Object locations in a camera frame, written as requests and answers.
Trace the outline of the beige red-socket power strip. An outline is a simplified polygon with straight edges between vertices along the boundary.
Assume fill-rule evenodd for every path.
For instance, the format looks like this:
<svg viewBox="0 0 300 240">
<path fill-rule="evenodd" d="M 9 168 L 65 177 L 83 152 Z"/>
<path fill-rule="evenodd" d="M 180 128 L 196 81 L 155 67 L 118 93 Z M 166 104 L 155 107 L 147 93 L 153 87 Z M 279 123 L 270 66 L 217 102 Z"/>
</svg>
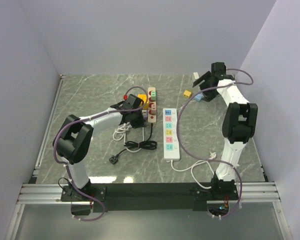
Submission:
<svg viewBox="0 0 300 240">
<path fill-rule="evenodd" d="M 148 91 L 148 113 L 147 113 L 147 121 L 149 123 L 157 122 L 157 92 L 155 87 L 149 87 Z"/>
</svg>

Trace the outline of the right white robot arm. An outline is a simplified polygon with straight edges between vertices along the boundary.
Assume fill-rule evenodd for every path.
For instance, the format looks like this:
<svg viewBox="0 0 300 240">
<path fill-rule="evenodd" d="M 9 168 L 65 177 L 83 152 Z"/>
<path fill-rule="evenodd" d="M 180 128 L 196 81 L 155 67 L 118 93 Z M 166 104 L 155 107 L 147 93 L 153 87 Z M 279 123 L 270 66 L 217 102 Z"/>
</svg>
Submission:
<svg viewBox="0 0 300 240">
<path fill-rule="evenodd" d="M 250 103 L 239 91 L 237 85 L 241 84 L 235 81 L 233 75 L 227 73 L 224 62 L 212 63 L 211 70 L 193 82 L 194 87 L 199 86 L 204 101 L 210 102 L 221 96 L 227 106 L 221 129 L 224 148 L 208 190 L 216 200 L 237 192 L 235 168 L 243 149 L 256 130 L 258 106 Z"/>
</svg>

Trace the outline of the light blue USB charger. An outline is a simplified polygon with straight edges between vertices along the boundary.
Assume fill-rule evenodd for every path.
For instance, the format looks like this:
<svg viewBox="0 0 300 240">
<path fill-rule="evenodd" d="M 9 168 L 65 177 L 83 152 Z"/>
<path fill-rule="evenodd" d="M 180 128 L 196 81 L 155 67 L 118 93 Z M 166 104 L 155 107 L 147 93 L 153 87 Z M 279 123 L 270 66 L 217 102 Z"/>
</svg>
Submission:
<svg viewBox="0 0 300 240">
<path fill-rule="evenodd" d="M 197 102 L 200 102 L 203 99 L 203 94 L 197 94 L 193 99 Z"/>
</svg>

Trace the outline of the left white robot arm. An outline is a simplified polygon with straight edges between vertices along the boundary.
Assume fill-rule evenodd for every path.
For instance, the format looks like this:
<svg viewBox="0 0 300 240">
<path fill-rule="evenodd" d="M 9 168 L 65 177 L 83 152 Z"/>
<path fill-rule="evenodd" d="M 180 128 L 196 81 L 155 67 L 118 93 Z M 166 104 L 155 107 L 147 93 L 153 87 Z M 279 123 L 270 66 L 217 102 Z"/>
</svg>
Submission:
<svg viewBox="0 0 300 240">
<path fill-rule="evenodd" d="M 73 188 L 72 195 L 78 201 L 94 199 L 94 190 L 84 163 L 93 134 L 125 123 L 133 128 L 143 127 L 145 119 L 142 109 L 147 101 L 130 94 L 99 113 L 84 117 L 71 114 L 65 119 L 52 144 L 53 157 L 57 163 L 65 166 L 68 183 Z"/>
</svg>

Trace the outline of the white multicolour power strip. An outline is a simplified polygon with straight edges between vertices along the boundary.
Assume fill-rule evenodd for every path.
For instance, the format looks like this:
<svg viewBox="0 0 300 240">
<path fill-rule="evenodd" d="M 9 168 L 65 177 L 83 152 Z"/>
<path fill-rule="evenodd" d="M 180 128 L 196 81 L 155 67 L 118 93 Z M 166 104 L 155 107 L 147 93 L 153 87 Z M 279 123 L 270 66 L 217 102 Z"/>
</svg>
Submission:
<svg viewBox="0 0 300 240">
<path fill-rule="evenodd" d="M 166 161 L 179 161 L 180 144 L 177 137 L 177 109 L 163 108 L 163 158 Z"/>
</svg>

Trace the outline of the yellow USB charger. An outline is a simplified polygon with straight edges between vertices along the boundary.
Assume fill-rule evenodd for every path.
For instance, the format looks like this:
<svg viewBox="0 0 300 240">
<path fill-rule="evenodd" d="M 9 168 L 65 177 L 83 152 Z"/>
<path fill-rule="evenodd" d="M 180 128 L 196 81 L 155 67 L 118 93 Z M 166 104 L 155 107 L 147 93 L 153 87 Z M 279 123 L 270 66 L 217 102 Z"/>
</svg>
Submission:
<svg viewBox="0 0 300 240">
<path fill-rule="evenodd" d="M 189 90 L 185 90 L 185 91 L 183 92 L 183 96 L 184 96 L 185 98 L 189 99 L 189 98 L 192 96 L 192 92 L 189 91 Z"/>
</svg>

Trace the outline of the white Honor charger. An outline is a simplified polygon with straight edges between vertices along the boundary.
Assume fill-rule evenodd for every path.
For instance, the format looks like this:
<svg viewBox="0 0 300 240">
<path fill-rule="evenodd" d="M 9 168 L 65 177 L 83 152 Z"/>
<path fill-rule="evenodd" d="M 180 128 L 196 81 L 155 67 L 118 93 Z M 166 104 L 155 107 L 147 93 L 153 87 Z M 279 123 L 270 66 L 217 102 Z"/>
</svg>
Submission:
<svg viewBox="0 0 300 240">
<path fill-rule="evenodd" d="M 194 72 L 194 73 L 193 73 L 193 76 L 192 76 L 193 81 L 196 81 L 199 77 L 200 77 L 200 76 L 199 76 L 199 74 L 198 74 L 197 72 Z"/>
</svg>

